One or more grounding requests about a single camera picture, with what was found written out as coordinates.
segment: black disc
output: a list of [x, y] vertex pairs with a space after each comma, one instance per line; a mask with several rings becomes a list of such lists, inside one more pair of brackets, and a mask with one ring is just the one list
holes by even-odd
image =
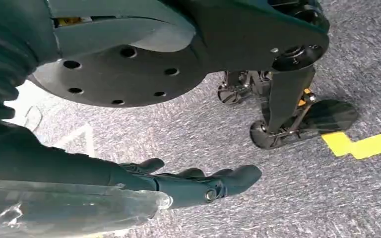
[[275, 138], [265, 132], [265, 123], [257, 120], [251, 125], [252, 142], [261, 149], [273, 149], [281, 145], [281, 138]]
[[322, 100], [312, 105], [303, 124], [320, 133], [348, 130], [359, 117], [354, 106], [338, 100]]

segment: white line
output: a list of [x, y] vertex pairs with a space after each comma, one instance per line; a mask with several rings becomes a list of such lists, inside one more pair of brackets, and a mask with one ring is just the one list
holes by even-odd
[[75, 140], [77, 137], [82, 135], [84, 133], [85, 136], [85, 150], [86, 153], [90, 157], [95, 157], [95, 149], [94, 149], [94, 134], [93, 134], [93, 128], [90, 126], [90, 124], [86, 123], [82, 127], [74, 130], [70, 134], [62, 137], [58, 142], [56, 142], [53, 146], [58, 148], [63, 148], [66, 144], [69, 142]]

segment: caster wheel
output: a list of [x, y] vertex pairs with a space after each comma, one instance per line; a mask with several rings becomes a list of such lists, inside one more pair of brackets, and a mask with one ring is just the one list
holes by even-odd
[[281, 146], [281, 138], [266, 133], [263, 121], [257, 120], [251, 125], [250, 136], [252, 142], [261, 149], [273, 149]]
[[228, 90], [224, 85], [218, 87], [217, 96], [225, 105], [237, 104], [242, 99], [239, 93]]

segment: screw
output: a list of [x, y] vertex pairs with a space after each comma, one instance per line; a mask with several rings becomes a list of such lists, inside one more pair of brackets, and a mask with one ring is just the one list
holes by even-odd
[[311, 96], [309, 97], [309, 100], [310, 100], [311, 102], [316, 101], [316, 96], [315, 96], [315, 95], [311, 95]]
[[214, 189], [209, 189], [205, 193], [205, 199], [207, 202], [213, 202], [216, 196], [217, 196], [217, 192]]

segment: yellow component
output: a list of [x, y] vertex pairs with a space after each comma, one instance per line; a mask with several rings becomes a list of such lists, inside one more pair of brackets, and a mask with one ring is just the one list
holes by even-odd
[[[309, 88], [305, 89], [305, 93], [311, 93], [310, 89]], [[304, 100], [299, 101], [299, 107], [303, 106], [304, 104], [306, 104]]]
[[357, 142], [351, 142], [344, 132], [325, 134], [322, 138], [336, 156], [351, 153], [354, 158], [361, 160], [381, 154], [381, 134]]
[[322, 139], [328, 144], [328, 147], [336, 156], [343, 156], [350, 153], [350, 147], [353, 142], [344, 132], [335, 132], [322, 135]]
[[81, 23], [82, 19], [81, 17], [66, 17], [66, 18], [58, 18], [58, 22], [59, 22], [59, 25], [61, 26], [68, 26], [68, 25]]

